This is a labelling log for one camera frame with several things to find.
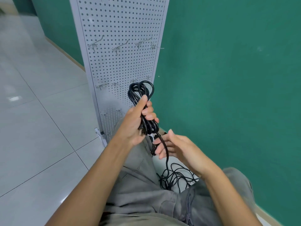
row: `white pegboard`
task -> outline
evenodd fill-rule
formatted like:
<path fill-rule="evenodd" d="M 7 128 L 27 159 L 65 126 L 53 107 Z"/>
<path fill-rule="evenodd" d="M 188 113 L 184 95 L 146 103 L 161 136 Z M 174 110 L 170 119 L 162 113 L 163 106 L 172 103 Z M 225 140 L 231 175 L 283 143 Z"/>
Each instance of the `white pegboard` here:
<path fill-rule="evenodd" d="M 98 123 L 109 140 L 120 115 L 132 106 L 127 96 L 129 85 L 154 80 L 169 0 L 70 3 Z M 144 40 L 148 41 L 138 48 L 137 43 Z M 112 48 L 120 45 L 117 54 Z"/>

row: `right hand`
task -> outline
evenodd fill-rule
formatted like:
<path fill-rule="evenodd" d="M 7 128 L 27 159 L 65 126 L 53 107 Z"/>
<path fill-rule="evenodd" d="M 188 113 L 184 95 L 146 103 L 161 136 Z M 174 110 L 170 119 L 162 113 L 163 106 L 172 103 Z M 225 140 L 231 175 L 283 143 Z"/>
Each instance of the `right hand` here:
<path fill-rule="evenodd" d="M 211 166 L 215 165 L 188 137 L 173 133 L 170 129 L 167 134 L 162 136 L 168 149 L 169 156 L 178 158 L 189 170 L 199 178 L 205 178 L 206 172 Z M 159 159 L 166 157 L 166 150 L 157 138 L 153 144 L 159 144 L 155 154 Z"/>

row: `power cord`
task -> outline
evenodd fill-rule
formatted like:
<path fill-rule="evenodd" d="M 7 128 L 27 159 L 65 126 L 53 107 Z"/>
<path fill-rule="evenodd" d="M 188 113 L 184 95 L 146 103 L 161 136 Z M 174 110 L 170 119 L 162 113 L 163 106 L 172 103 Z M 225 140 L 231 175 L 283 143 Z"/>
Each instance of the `power cord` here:
<path fill-rule="evenodd" d="M 151 86 L 151 88 L 152 88 L 151 93 L 149 92 L 148 88 L 145 86 L 145 83 L 147 83 Z M 139 82 L 139 83 L 132 83 L 132 84 L 130 84 L 130 87 L 129 87 L 128 97 L 131 100 L 131 102 L 133 102 L 134 106 L 136 106 L 137 103 L 139 102 L 140 98 L 143 95 L 146 95 L 148 97 L 148 100 L 149 100 L 152 97 L 152 95 L 154 93 L 154 90 L 155 90 L 155 88 L 154 88 L 153 84 L 149 81 L 142 81 L 142 82 Z M 157 174 L 159 176 L 160 186 L 161 186 L 162 189 L 171 190 L 171 188 L 173 186 L 175 186 L 175 184 L 177 184 L 177 186 L 179 188 L 179 192 L 181 192 L 180 186 L 179 186 L 179 180 L 180 179 L 183 179 L 186 182 L 186 188 L 191 186 L 191 182 L 197 182 L 198 178 L 195 179 L 194 178 L 195 175 L 189 169 L 181 166 L 178 163 L 172 163 L 171 164 L 171 169 L 169 170 L 169 168 L 168 168 L 168 160 L 169 160 L 168 149 L 167 149 L 167 146 L 166 146 L 163 138 L 159 134 L 159 125 L 155 120 L 148 121 L 145 118 L 145 116 L 143 116 L 141 114 L 141 124 L 140 124 L 138 129 L 140 131 L 140 135 L 156 134 L 156 136 L 161 140 L 161 142 L 162 142 L 162 144 L 165 148 L 165 151 L 166 151 L 166 169 L 163 171 L 161 176 Z M 172 166 L 175 165 L 175 164 L 180 166 L 180 167 L 173 170 Z M 181 172 L 179 172 L 179 170 L 189 171 L 190 174 L 191 174 L 191 178 L 184 176 Z"/>

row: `black cable bundle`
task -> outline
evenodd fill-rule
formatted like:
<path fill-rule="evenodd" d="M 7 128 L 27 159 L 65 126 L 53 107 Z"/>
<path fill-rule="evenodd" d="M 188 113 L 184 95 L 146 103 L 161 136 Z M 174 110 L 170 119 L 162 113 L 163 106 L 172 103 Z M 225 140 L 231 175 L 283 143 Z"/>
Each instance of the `black cable bundle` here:
<path fill-rule="evenodd" d="M 145 83 L 149 84 L 152 87 L 151 93 L 149 92 L 148 88 L 145 86 Z M 153 84 L 149 81 L 132 83 L 129 87 L 128 97 L 131 100 L 131 102 L 133 102 L 134 106 L 136 106 L 137 103 L 139 102 L 140 98 L 143 95 L 146 95 L 149 100 L 152 97 L 154 90 L 155 89 L 154 89 Z M 183 179 L 184 181 L 186 181 L 186 188 L 191 186 L 191 182 L 196 182 L 198 180 L 198 179 L 194 178 L 194 174 L 189 169 L 181 166 L 178 163 L 172 163 L 171 170 L 168 169 L 168 159 L 169 159 L 168 149 L 167 149 L 167 146 L 166 146 L 163 138 L 159 134 L 159 125 L 155 120 L 148 121 L 148 120 L 146 120 L 145 116 L 143 116 L 141 114 L 141 124 L 139 126 L 139 130 L 141 131 L 141 134 L 145 134 L 145 135 L 146 134 L 148 134 L 148 135 L 156 134 L 160 138 L 162 144 L 164 145 L 164 148 L 166 151 L 166 169 L 163 171 L 161 176 L 157 174 L 159 176 L 160 186 L 162 189 L 171 190 L 171 188 L 173 186 L 175 186 L 175 184 L 177 184 L 178 188 L 179 188 L 179 192 L 181 192 L 180 186 L 179 186 L 180 179 Z M 172 165 L 174 165 L 174 164 L 180 166 L 180 168 L 173 170 Z M 180 170 L 180 169 L 189 171 L 191 174 L 191 178 L 186 177 L 181 172 L 179 172 L 178 170 Z"/>

